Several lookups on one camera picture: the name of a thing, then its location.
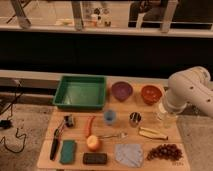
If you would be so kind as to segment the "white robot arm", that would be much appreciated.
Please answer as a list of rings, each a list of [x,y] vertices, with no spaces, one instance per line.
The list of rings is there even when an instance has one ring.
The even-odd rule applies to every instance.
[[[201,66],[172,74],[168,78],[168,89],[156,107],[156,117],[164,128],[170,128],[187,104],[196,106],[213,118],[213,91],[208,87],[211,76]]]

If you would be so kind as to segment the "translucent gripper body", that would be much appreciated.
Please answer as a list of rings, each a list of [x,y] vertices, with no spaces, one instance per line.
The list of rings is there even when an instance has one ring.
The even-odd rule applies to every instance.
[[[162,103],[156,107],[156,117],[166,129],[170,128],[177,119],[177,115],[167,112]]]

